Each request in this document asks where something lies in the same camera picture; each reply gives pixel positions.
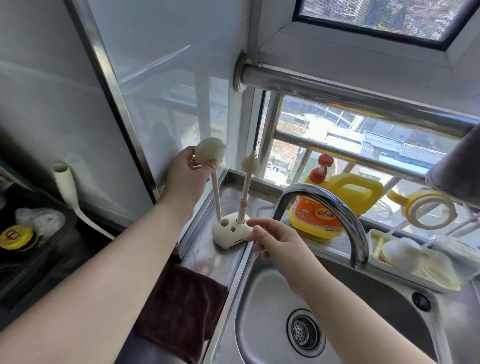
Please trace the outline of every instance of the brush handle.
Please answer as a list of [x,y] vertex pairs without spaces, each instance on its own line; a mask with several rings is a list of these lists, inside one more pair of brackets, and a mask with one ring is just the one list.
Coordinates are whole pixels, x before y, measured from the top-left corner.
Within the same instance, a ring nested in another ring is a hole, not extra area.
[[216,170],[212,173],[213,196],[215,199],[216,219],[218,223],[222,222],[222,209],[220,208],[220,191],[218,189],[218,177]]
[[245,222],[245,213],[248,206],[248,190],[250,189],[250,182],[252,182],[252,174],[247,173],[245,176],[245,182],[243,183],[243,194],[240,200],[239,214],[237,216],[237,222],[243,224]]

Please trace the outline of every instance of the stainless steel sink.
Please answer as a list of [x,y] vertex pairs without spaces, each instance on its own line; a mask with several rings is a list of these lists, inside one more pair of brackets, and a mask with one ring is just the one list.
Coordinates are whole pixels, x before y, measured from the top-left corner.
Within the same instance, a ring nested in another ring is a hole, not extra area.
[[[232,285],[236,292],[227,302],[230,307],[220,318],[204,363],[341,363],[306,303],[290,290],[270,262],[262,261],[250,249],[240,264],[244,272]],[[353,270],[348,262],[318,259],[427,355],[440,363],[451,362],[433,293],[371,271]],[[413,304],[416,292],[430,302],[429,312]]]

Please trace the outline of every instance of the drain strainer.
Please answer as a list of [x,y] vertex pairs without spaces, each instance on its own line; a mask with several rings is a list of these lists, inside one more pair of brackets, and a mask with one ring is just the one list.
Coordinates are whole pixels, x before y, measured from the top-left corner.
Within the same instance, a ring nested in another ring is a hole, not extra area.
[[293,348],[307,358],[322,353],[326,339],[308,310],[293,311],[287,321],[287,334]]

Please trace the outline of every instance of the cleaning brush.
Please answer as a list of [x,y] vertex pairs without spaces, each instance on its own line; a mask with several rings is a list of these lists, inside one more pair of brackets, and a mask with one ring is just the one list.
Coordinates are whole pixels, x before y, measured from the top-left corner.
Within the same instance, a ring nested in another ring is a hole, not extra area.
[[[197,148],[195,149],[195,162],[203,165],[211,161],[212,159],[216,159],[218,161],[218,164],[221,164],[226,151],[227,146],[223,144],[221,139],[204,139],[199,143],[199,145],[197,145]],[[212,185],[213,196],[215,198],[216,219],[218,223],[221,223],[222,210],[220,208],[220,191],[218,189],[218,176],[216,174],[216,169],[212,173]]]
[[243,195],[240,200],[237,222],[239,224],[243,224],[245,222],[245,212],[248,206],[248,190],[250,189],[250,182],[252,181],[252,176],[260,172],[260,162],[257,159],[257,154],[253,152],[246,157],[242,161],[240,168],[242,172],[246,174],[246,176],[243,184]]

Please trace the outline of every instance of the gray cylindrical object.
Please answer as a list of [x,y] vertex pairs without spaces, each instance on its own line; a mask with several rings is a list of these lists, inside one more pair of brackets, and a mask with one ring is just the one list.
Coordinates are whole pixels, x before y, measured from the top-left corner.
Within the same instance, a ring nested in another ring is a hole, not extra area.
[[425,181],[437,191],[480,207],[480,125],[428,171]]

